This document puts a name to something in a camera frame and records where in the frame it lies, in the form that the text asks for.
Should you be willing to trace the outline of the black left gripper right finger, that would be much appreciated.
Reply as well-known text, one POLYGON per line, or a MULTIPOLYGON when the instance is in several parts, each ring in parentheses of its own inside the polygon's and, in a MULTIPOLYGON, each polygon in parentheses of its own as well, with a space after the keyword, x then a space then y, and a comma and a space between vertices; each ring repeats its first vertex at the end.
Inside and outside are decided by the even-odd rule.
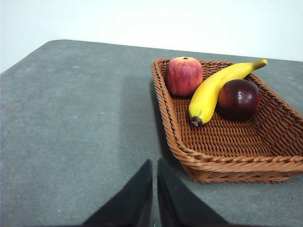
POLYGON ((158 160, 157 191, 163 227, 230 226, 230 223, 194 195, 163 159, 158 160))

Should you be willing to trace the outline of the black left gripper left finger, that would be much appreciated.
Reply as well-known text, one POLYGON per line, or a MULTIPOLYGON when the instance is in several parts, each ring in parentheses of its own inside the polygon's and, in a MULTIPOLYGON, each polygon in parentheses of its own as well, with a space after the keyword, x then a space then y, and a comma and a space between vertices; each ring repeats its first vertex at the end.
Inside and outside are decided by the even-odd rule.
POLYGON ((91 215, 84 227, 147 227, 152 208, 152 162, 148 159, 127 184, 91 215))

